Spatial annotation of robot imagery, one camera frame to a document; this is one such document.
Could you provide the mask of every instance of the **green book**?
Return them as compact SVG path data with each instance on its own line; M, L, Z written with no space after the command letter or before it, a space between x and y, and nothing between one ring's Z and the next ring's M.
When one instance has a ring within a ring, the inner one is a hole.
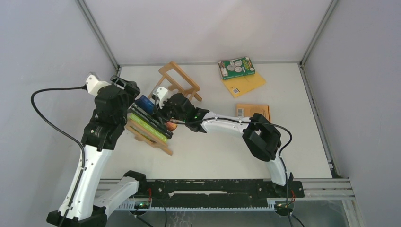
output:
M252 75L256 72L249 57L219 61L218 67L223 79Z
M146 123L144 120L140 119L137 115L131 113L130 114L130 119L138 123L140 126L148 130L150 133L155 135L157 138L161 139L163 142L167 142L167 137L163 135L162 133L158 132L156 129L154 129L152 126L150 126L148 123Z

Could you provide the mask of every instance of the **barcode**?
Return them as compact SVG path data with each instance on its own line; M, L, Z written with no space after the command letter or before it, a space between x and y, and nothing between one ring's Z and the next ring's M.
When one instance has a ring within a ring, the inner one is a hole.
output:
M244 109L238 109L237 115L238 115L238 117L243 117L244 116Z

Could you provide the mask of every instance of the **blue object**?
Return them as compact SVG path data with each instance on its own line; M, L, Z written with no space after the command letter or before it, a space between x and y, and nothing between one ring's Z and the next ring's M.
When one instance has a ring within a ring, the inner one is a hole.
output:
M153 104L153 102L150 101L146 96L141 95L139 99L135 100L135 104L148 114L153 114L153 106L155 104Z

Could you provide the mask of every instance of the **wooden stand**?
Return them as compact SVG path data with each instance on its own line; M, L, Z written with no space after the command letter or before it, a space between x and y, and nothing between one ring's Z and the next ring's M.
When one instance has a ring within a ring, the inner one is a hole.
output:
M190 89L184 89L181 85L179 85L167 72L169 70L175 70L182 78L187 81L191 88ZM156 84L155 88L152 90L154 91L156 88L158 88L164 79L167 79L171 85L168 87L170 91L178 89L178 92L183 93L185 97L187 97L189 100L191 100L193 97L195 97L198 101L202 101L202 97L198 95L198 91L201 89L198 84L195 83L175 62L170 62L167 65L163 66L162 68L159 69L160 74L162 74L162 78L159 80L159 82ZM151 147L154 148L160 148L162 151L164 151L168 155L173 155L173 152L168 148L168 145L166 142L162 141L155 135L153 135L151 132L143 128L140 124L133 120L129 120L125 125L125 128L135 134L135 139L138 141L144 141L147 144L149 144Z
M125 128L135 134L135 139L138 141L144 141L149 144L151 147L160 148L168 155L173 155L173 152L168 148L166 142L162 141L151 132L143 128L140 124L136 123L133 120L128 120Z

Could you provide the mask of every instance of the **white wall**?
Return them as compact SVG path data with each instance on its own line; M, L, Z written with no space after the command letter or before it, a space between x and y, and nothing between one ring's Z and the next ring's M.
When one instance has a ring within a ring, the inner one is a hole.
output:
M401 4L341 1L306 65L368 227L399 226Z
M300 61L331 0L87 0L120 64Z
M82 86L89 71L113 68L74 1L0 3L0 226L47 226L78 163L79 148L34 112L31 94ZM85 91L38 95L49 120L81 139L94 108Z

